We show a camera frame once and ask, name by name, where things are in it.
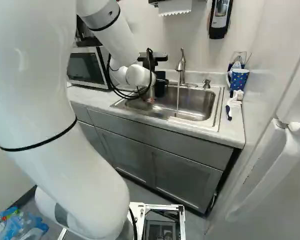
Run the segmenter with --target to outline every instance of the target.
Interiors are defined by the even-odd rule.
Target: robotic arm
[[[111,53],[111,68],[120,68],[113,78],[149,83],[115,0],[0,1],[0,148],[39,186],[45,215],[86,239],[113,240],[127,225],[129,191],[67,99],[76,12]]]
[[[78,0],[77,14],[110,52],[110,77],[120,84],[147,86],[148,69],[135,64],[139,57],[135,39],[115,0]]]

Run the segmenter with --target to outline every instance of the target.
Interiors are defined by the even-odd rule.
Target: faucet
[[[185,58],[185,51],[183,47],[181,48],[181,53],[182,53],[181,59],[175,67],[175,70],[180,73],[179,84],[180,86],[196,88],[198,87],[197,84],[186,83],[186,58]]]
[[[179,83],[180,85],[183,85],[185,84],[185,79],[186,79],[186,58],[185,58],[185,51],[183,47],[181,48],[181,53],[182,53],[181,59],[176,65],[175,70],[180,73]]]
[[[210,88],[210,82],[211,82],[211,80],[209,80],[209,79],[206,79],[206,80],[203,81],[203,83],[204,83],[203,89],[204,89],[204,90]]]

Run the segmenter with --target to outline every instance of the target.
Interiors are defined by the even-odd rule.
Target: paper towel
[[[192,0],[164,0],[158,3],[159,16],[186,14],[191,12]]]

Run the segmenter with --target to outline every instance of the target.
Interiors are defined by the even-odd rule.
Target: white countertop
[[[116,101],[121,99],[113,91],[93,90],[70,86],[67,88],[67,94],[71,102],[86,107],[87,109],[239,149],[242,149],[245,145],[245,131],[241,107],[232,108],[232,121],[228,121],[227,119],[225,108],[227,100],[229,99],[229,92],[227,88],[225,88],[223,95],[219,131],[211,131],[199,128],[189,123],[182,124],[175,121],[168,121],[165,119],[141,115],[132,111],[110,107]]]

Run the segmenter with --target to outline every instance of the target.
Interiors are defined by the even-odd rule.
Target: wall-mounted soap dispenser
[[[223,39],[228,31],[233,0],[212,0],[209,37]]]

